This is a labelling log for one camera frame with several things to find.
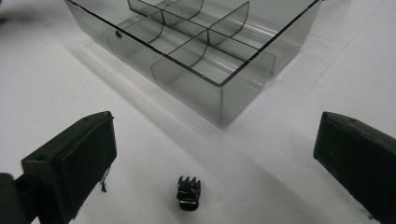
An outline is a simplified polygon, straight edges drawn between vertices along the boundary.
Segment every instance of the white tabletop surface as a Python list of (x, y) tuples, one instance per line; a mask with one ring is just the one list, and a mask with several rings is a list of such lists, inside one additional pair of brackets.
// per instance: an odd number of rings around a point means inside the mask
[[(0, 171), (109, 110), (118, 145), (72, 223), (377, 223), (317, 162), (323, 111), (396, 137), (396, 1), (328, 0), (300, 53), (219, 127), (96, 45), (62, 0), (0, 6)], [(180, 175), (203, 182), (179, 209)]]

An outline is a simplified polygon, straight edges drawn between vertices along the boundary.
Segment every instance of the plastic organizer tray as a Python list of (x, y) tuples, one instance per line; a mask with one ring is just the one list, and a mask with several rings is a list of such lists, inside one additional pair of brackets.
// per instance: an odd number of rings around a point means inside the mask
[(218, 123), (306, 40), (322, 0), (65, 0), (80, 28)]

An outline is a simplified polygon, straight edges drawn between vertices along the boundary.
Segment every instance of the dark object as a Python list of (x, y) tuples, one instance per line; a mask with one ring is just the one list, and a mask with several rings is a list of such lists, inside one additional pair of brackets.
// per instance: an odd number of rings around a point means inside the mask
[(16, 181), (0, 174), (0, 223), (66, 224), (117, 156), (110, 112), (79, 120), (24, 158)]
[(322, 115), (314, 157), (375, 219), (396, 223), (396, 140), (342, 115)]
[(190, 181), (187, 176), (183, 180), (183, 176), (177, 182), (177, 198), (180, 200), (179, 205), (183, 210), (194, 211), (199, 206), (199, 197), (201, 196), (201, 180), (197, 181), (194, 177)]

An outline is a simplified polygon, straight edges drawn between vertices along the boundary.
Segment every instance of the black hair clip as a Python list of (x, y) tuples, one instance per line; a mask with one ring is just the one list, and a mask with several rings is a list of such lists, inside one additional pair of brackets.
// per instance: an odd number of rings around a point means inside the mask
[(186, 211), (194, 211), (199, 206), (199, 197), (201, 196), (201, 181), (194, 177), (190, 180), (187, 176), (183, 180), (183, 176), (177, 182), (177, 198), (180, 200), (181, 209)]

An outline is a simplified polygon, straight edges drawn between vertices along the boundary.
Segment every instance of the clear plastic tray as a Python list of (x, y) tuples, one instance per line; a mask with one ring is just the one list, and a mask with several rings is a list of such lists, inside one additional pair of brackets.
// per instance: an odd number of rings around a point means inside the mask
[(80, 28), (218, 123), (306, 40), (321, 0), (65, 0)]

